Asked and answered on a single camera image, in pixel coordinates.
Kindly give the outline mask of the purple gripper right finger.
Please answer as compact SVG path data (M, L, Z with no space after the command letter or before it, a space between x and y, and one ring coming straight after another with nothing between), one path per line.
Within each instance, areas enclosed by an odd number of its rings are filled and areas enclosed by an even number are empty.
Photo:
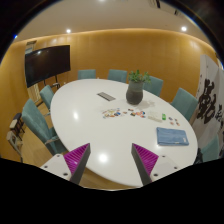
M150 175L159 156L135 143L132 144L131 154L135 161L142 184L150 184L152 182Z

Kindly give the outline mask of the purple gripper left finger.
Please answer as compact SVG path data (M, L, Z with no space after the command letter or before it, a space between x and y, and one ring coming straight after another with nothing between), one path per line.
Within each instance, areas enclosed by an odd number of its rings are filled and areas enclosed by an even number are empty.
M90 144L84 144L64 155L71 172L70 181L79 184L90 156Z

